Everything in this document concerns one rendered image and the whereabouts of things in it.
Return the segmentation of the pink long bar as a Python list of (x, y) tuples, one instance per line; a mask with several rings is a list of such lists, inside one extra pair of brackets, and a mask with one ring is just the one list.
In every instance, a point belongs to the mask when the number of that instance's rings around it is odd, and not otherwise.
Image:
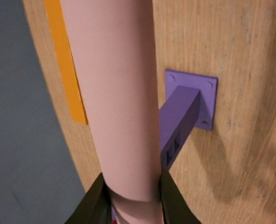
[(153, 0), (60, 0), (117, 224), (162, 224)]

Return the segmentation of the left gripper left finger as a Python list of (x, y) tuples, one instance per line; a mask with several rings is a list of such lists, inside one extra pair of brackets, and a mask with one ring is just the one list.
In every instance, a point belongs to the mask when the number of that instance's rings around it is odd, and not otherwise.
[(112, 224), (112, 204), (103, 173), (99, 173), (64, 224)]

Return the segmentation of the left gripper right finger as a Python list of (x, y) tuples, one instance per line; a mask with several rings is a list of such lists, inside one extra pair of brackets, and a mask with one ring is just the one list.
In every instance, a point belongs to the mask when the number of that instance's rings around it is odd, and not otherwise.
[(163, 224), (202, 224), (189, 209), (167, 168), (161, 168)]

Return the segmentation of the orange rectangular bar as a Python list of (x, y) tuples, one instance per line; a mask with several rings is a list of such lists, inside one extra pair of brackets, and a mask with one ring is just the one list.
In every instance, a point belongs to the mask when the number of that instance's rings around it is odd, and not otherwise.
[(88, 125), (72, 52), (64, 24), (60, 0), (44, 0), (48, 26), (59, 67), (62, 85), (73, 121)]

